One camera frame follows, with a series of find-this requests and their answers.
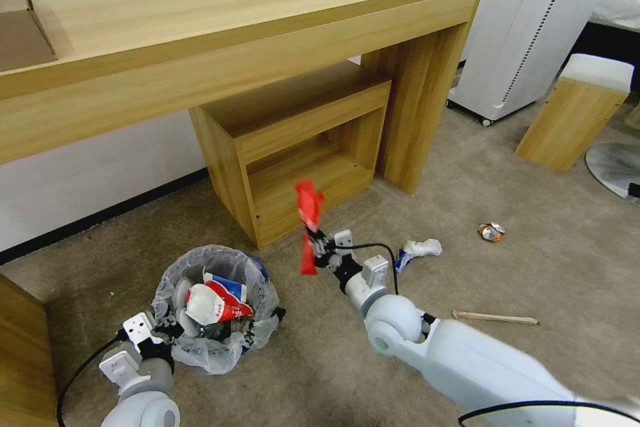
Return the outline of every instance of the white stool cushion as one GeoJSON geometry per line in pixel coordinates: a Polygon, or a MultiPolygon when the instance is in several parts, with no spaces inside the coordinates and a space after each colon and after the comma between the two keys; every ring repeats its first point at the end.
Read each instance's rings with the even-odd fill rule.
{"type": "Polygon", "coordinates": [[[561,78],[629,93],[633,65],[595,55],[574,53],[560,74],[561,78]]]}

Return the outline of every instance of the black baseboard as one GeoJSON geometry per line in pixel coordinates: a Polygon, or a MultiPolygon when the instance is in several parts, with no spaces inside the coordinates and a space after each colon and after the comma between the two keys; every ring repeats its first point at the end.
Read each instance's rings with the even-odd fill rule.
{"type": "Polygon", "coordinates": [[[146,191],[145,193],[136,195],[135,197],[117,203],[116,205],[112,205],[111,207],[107,207],[104,210],[96,212],[90,216],[81,218],[80,220],[76,220],[75,222],[71,222],[70,224],[62,226],[55,230],[51,230],[51,232],[47,232],[46,234],[42,234],[41,236],[38,236],[31,240],[27,240],[26,242],[16,245],[15,247],[3,250],[2,252],[0,252],[0,265],[6,264],[7,262],[17,259],[18,257],[30,254],[31,252],[35,252],[36,250],[39,250],[43,247],[55,244],[55,242],[59,242],[62,239],[78,234],[83,230],[104,222],[105,220],[117,217],[118,215],[122,215],[129,210],[133,210],[136,207],[144,205],[145,203],[149,203],[152,200],[159,199],[160,197],[164,197],[171,192],[180,190],[184,187],[187,187],[188,185],[191,185],[192,183],[205,179],[207,178],[207,176],[207,169],[200,169],[193,173],[188,173],[184,177],[172,180],[169,183],[165,183],[164,185],[160,185],[155,189],[151,189],[149,191],[146,191]]]}

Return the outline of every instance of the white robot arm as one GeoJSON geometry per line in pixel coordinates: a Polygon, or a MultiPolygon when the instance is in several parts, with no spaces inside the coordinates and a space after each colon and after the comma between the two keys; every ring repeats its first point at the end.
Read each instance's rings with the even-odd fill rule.
{"type": "MultiPolygon", "coordinates": [[[[381,256],[362,267],[353,259],[351,232],[326,238],[310,232],[316,265],[328,267],[341,289],[364,319],[373,348],[414,367],[425,381],[464,410],[491,410],[502,404],[538,401],[556,408],[510,408],[486,412],[491,426],[584,427],[596,422],[592,402],[578,398],[560,384],[536,359],[457,320],[440,320],[400,295],[387,293],[385,276],[389,262],[381,256]],[[578,408],[579,403],[585,407],[578,408]]],[[[634,399],[602,402],[620,425],[637,425],[640,403],[634,399]]]]}
{"type": "MultiPolygon", "coordinates": [[[[308,232],[316,266],[329,268],[339,279],[342,292],[363,318],[373,348],[414,367],[431,387],[473,411],[460,417],[461,425],[464,417],[482,414],[484,425],[495,427],[638,426],[638,400],[594,403],[578,398],[530,355],[457,320],[434,318],[406,297],[387,293],[389,262],[375,256],[358,264],[349,230],[332,238],[308,232]]],[[[154,337],[153,320],[145,314],[128,319],[123,327],[131,343],[108,352],[100,363],[102,372],[120,387],[119,403],[102,427],[179,427],[180,414],[171,399],[171,336],[154,337]]]]}

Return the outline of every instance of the cardboard box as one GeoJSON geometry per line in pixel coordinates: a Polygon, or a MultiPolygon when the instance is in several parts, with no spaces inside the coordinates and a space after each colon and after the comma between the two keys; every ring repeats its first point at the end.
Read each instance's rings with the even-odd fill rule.
{"type": "Polygon", "coordinates": [[[31,0],[0,0],[0,71],[55,60],[31,0]]]}

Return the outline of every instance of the metal stand base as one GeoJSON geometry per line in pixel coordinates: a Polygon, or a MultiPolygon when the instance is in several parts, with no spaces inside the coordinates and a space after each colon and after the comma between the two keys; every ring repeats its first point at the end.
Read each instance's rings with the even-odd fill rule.
{"type": "Polygon", "coordinates": [[[640,184],[640,147],[602,143],[589,149],[585,161],[598,182],[640,207],[640,198],[628,195],[631,182],[640,184]]]}

